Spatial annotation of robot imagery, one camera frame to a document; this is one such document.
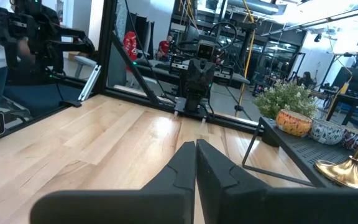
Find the cable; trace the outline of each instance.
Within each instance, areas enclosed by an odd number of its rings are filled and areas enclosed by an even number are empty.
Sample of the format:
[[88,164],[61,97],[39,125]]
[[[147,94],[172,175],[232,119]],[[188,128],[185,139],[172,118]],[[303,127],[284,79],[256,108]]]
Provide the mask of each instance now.
[[183,3],[182,1],[180,1],[180,3],[181,3],[181,5],[183,6],[183,10],[185,10],[185,11],[186,11],[186,15],[188,16],[188,18],[189,18],[190,22],[192,22],[192,23],[193,23],[193,25],[196,27],[196,30],[197,30],[197,32],[198,32],[199,30],[198,30],[198,28],[197,28],[196,21],[195,21],[195,20],[193,20],[193,19],[191,18],[191,16],[187,13],[187,10],[188,10],[188,5],[187,5],[187,9],[185,9],[185,5],[184,5],[184,3]]
[[[188,7],[188,9],[191,7],[190,0],[187,0],[187,7]],[[196,29],[198,31],[198,27],[197,27],[197,24],[196,24],[196,19],[194,18],[194,15],[193,15],[193,9],[190,9],[190,14],[191,14],[191,17],[193,18],[194,26],[196,27]]]
[[[50,73],[52,73],[52,74],[54,74],[54,75],[57,75],[56,72],[52,71],[50,68],[46,67],[46,69],[47,69]],[[58,83],[56,83],[56,88],[57,88],[57,91],[58,91],[58,93],[59,93],[60,99],[61,99],[62,101],[64,101],[64,98],[63,98],[62,92],[60,91],[60,88],[59,88],[59,84],[58,84]]]
[[[180,0],[180,5],[179,5],[179,11],[181,11],[181,6],[183,5],[183,0]],[[181,22],[182,22],[182,19],[183,19],[183,15],[185,14],[185,8],[183,7],[183,10],[182,10],[182,12],[181,12],[181,17],[180,17],[180,25],[181,25]]]
[[14,114],[14,116],[15,116],[16,118],[19,118],[19,120],[21,120],[23,123],[26,122],[26,120],[25,120],[22,116],[16,115],[16,114]]
[[[239,102],[237,101],[236,97],[233,95],[233,93],[231,93],[231,91],[229,90],[229,88],[226,86],[227,91],[230,93],[231,97],[233,98],[233,100],[237,103],[237,105],[239,105]],[[245,116],[252,121],[251,117],[247,114],[247,112],[242,109],[242,112],[245,114]]]
[[57,91],[59,92],[60,99],[61,99],[62,101],[64,101],[63,95],[62,95],[62,93],[61,93],[61,91],[60,91],[60,87],[59,87],[59,84],[58,84],[58,83],[56,83],[56,87],[57,87]]
[[209,106],[209,108],[210,108],[211,111],[212,111],[212,117],[215,118],[215,112],[214,112],[214,110],[212,109],[212,106],[211,106],[211,89],[212,89],[212,85],[211,85],[211,87],[209,88],[208,106]]
[[[128,6],[127,0],[125,0],[125,5],[126,5],[126,7],[127,7],[128,13],[131,13],[130,10],[129,10],[129,6]],[[132,20],[132,16],[129,16],[129,20],[131,21],[131,25],[132,25],[132,28],[133,28],[133,30],[134,30],[135,36],[136,36],[136,41],[138,41],[138,43],[139,43],[139,47],[140,47],[140,49],[142,50],[142,54],[143,54],[143,55],[146,55],[145,52],[144,52],[144,50],[143,50],[142,43],[141,43],[141,41],[140,41],[140,39],[139,39],[139,37],[138,37],[138,35],[137,35],[136,29],[135,29],[135,24],[134,24],[134,21]],[[144,58],[146,59],[147,64],[149,65],[149,67],[150,67],[150,69],[151,69],[151,71],[152,71],[153,77],[155,78],[155,80],[157,81],[158,85],[160,86],[160,88],[161,88],[161,90],[162,90],[163,97],[166,98],[166,99],[168,99],[168,100],[170,100],[170,101],[172,101],[173,103],[176,103],[175,101],[173,101],[172,99],[170,99],[170,98],[167,96],[167,94],[165,94],[165,91],[164,91],[164,89],[162,88],[162,85],[161,85],[161,83],[160,83],[160,80],[158,80],[157,76],[156,76],[155,73],[154,73],[154,70],[153,70],[153,68],[152,68],[151,63],[149,62],[149,60],[148,60],[147,57],[144,57]]]
[[[330,46],[331,46],[331,50],[332,50],[333,53],[334,53],[333,43],[331,42],[331,34],[329,34],[329,19],[328,19],[328,18],[327,18],[327,30],[328,30],[328,31],[327,31],[327,34],[328,34],[329,44],[330,44]],[[339,58],[336,57],[335,54],[334,54],[334,57],[335,57],[335,59],[351,74],[350,79],[347,81],[347,83],[350,83],[351,80],[352,80],[352,78],[353,78],[353,73],[339,60]],[[337,97],[338,94],[341,92],[341,90],[343,89],[344,85],[345,85],[345,83],[343,84],[342,88],[340,88],[340,89],[338,90],[338,92],[336,92],[336,94],[335,94],[335,96],[334,96],[334,98],[333,98],[333,101],[332,101],[332,103],[331,103],[331,106],[330,106],[329,109],[328,109],[327,116],[328,116],[329,112],[332,110],[332,108],[333,108],[333,106],[334,106],[334,102],[335,102],[335,100],[336,100],[336,97]]]
[[197,44],[197,43],[198,43],[197,40],[181,41],[177,43],[177,49],[182,52],[197,52],[197,50],[195,49],[183,49],[180,47],[181,45],[185,45],[185,44]]
[[212,26],[212,28],[211,28],[211,30],[210,30],[210,32],[209,32],[209,35],[212,35],[212,31],[213,31],[215,28],[217,28],[218,26],[223,25],[223,24],[224,24],[224,25],[228,25],[229,27],[232,27],[232,28],[234,29],[234,37],[232,38],[230,44],[228,44],[228,45],[226,45],[226,46],[220,48],[220,50],[224,50],[224,49],[226,49],[226,48],[228,48],[228,47],[233,46],[234,41],[235,41],[236,38],[237,38],[237,29],[236,29],[236,27],[235,27],[233,24],[231,24],[230,22],[218,22],[217,24],[215,24],[214,26]]
[[208,117],[208,120],[210,120],[211,117],[209,116],[208,110],[206,109],[205,105],[202,104],[202,103],[200,103],[200,107],[202,107],[202,108],[205,110],[205,113],[206,113],[206,115],[207,115],[207,117]]
[[[249,11],[249,8],[248,8],[248,5],[247,5],[246,1],[245,1],[245,0],[242,0],[242,2],[244,3],[244,6],[245,6],[246,9],[247,9],[247,12],[248,12],[248,14],[249,14],[249,17],[251,18],[251,22],[255,22],[253,15],[252,15],[251,12]],[[254,39],[255,39],[255,30],[254,30],[253,33],[252,33],[252,38],[251,38],[251,43],[250,43],[250,46],[249,46],[249,53],[248,53],[247,63],[246,63],[246,67],[245,67],[245,70],[244,70],[244,78],[245,78],[245,79],[247,78],[247,72],[248,72],[248,68],[249,68],[249,62],[250,62],[250,60],[251,60],[252,46],[253,46],[253,44],[254,44]],[[243,84],[241,85],[241,95],[240,95],[240,100],[239,100],[238,106],[241,106],[242,96],[243,96],[245,90],[246,90],[246,85],[243,83]],[[239,111],[236,111],[236,117],[238,117],[238,116],[239,116]]]
[[242,0],[242,3],[244,3],[244,6],[246,7],[246,9],[247,9],[247,12],[248,12],[248,14],[249,14],[249,17],[251,18],[251,22],[255,22],[255,20],[254,20],[254,16],[251,14],[251,12],[249,11],[249,8],[248,8],[248,5],[247,5],[247,3],[246,3],[246,0]]
[[241,63],[239,63],[240,58],[238,57],[237,52],[236,51],[234,51],[234,53],[232,52],[233,47],[234,47],[234,45],[229,49],[229,55],[234,59],[234,61],[233,61],[234,65],[236,65],[239,68],[241,73],[244,73],[244,68],[242,66],[240,66],[240,64],[241,64]]
[[[250,46],[249,46],[248,58],[247,58],[246,67],[245,67],[245,70],[244,70],[244,78],[245,79],[247,78],[247,73],[248,73],[248,68],[249,68],[249,62],[251,60],[252,46],[254,44],[254,39],[255,39],[255,30],[252,33],[251,43],[250,43]],[[241,95],[240,95],[240,100],[239,100],[239,106],[241,106],[242,96],[244,95],[245,90],[246,90],[246,84],[243,83],[241,85]]]

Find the wooden table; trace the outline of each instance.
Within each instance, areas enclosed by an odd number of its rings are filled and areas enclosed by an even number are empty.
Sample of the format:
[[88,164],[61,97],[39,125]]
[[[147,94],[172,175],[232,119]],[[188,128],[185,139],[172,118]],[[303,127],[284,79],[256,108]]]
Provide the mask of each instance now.
[[[236,164],[252,135],[98,95],[0,139],[0,223],[28,223],[62,189],[140,189],[185,141],[205,139]],[[255,141],[247,164],[304,177],[280,149]],[[275,187],[299,184],[251,174]],[[204,223],[196,195],[195,223]]]

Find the black metal frame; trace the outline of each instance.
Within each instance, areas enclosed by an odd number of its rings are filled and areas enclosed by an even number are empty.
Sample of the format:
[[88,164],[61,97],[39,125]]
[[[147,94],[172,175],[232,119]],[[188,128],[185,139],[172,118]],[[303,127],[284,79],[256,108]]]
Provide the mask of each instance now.
[[334,63],[337,59],[339,59],[339,57],[336,58],[335,55],[333,56],[333,59],[331,59],[331,63],[329,64],[329,67],[328,67],[328,69],[327,69],[327,72],[326,72],[326,74],[325,74],[325,76],[324,76],[324,78],[323,78],[323,81],[321,82],[320,87],[318,88],[318,91],[320,91],[321,87],[324,86],[324,82],[326,81],[326,78],[327,78],[327,76],[328,76],[328,73],[329,73],[329,71],[331,70],[331,67],[332,67],[333,63]]
[[246,161],[248,159],[248,156],[249,156],[249,153],[251,152],[251,149],[252,149],[252,146],[254,145],[254,142],[255,142],[255,139],[256,139],[256,136],[258,135],[259,133],[259,129],[261,128],[262,126],[262,121],[263,119],[259,119],[259,124],[258,126],[256,127],[256,130],[254,132],[254,135],[251,139],[251,142],[248,146],[248,149],[247,149],[247,152],[241,162],[241,165],[243,168],[245,169],[248,169],[248,170],[252,170],[252,171],[255,171],[255,172],[259,172],[261,174],[266,174],[266,175],[271,175],[272,177],[277,177],[277,178],[280,178],[280,179],[284,179],[284,180],[289,180],[291,182],[295,182],[295,183],[298,183],[298,184],[303,184],[303,185],[307,185],[307,186],[312,186],[314,187],[314,185],[311,183],[311,182],[308,182],[308,181],[305,181],[305,180],[300,180],[300,179],[296,179],[294,177],[289,177],[289,176],[286,176],[286,175],[283,175],[283,174],[278,174],[276,172],[272,172],[272,171],[269,171],[269,170],[264,170],[264,169],[260,169],[260,168],[257,168],[257,167],[252,167],[252,166],[248,166],[246,165]]
[[[169,103],[162,103],[158,100],[155,93],[149,89],[147,84],[144,82],[144,79],[141,73],[136,69],[136,66],[133,65],[132,61],[122,48],[122,44],[120,41],[113,35],[113,30],[115,26],[116,16],[116,0],[104,0],[104,7],[103,7],[103,20],[101,23],[101,34],[100,34],[100,42],[99,42],[99,58],[98,62],[102,66],[101,74],[99,76],[98,82],[95,85],[94,92],[114,98],[119,98],[122,100],[130,101],[132,103],[137,103],[140,105],[148,106],[151,108],[155,108],[158,110],[163,110],[169,113],[174,113],[173,105]],[[123,57],[125,63],[131,68],[134,76],[136,77],[139,83],[144,82],[144,84],[140,84],[142,89],[147,95],[139,96],[134,93],[129,93],[122,90],[117,90],[115,88],[109,88],[106,86],[107,78],[108,78],[108,65],[109,65],[109,57],[110,57],[110,46],[114,44],[118,49],[119,53]],[[214,118],[207,119],[207,122],[212,124],[217,124],[220,126],[224,126],[227,128],[237,129],[246,133],[254,133],[256,130],[256,125],[245,123],[239,121],[238,119],[227,118],[225,116],[215,115]]]

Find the decorative bowl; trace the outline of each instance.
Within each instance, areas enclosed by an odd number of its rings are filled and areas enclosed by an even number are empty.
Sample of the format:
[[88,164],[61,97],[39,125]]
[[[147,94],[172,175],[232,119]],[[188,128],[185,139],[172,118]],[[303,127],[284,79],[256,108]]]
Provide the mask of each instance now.
[[352,151],[356,151],[358,148],[358,129],[345,127],[345,135],[341,141],[341,145]]
[[311,119],[302,114],[282,109],[278,112],[276,124],[280,130],[288,134],[303,137],[310,130]]
[[312,139],[330,146],[342,141],[345,133],[343,127],[322,119],[313,118],[312,120],[313,122],[311,123],[309,132],[309,136]]

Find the gold lamp base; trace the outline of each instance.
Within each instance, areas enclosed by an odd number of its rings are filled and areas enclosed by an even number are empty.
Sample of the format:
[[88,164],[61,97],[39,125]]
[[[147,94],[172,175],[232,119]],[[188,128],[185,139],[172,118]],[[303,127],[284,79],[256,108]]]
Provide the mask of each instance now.
[[342,164],[334,164],[328,161],[316,161],[316,169],[335,183],[358,189],[358,159],[349,156],[350,159]]

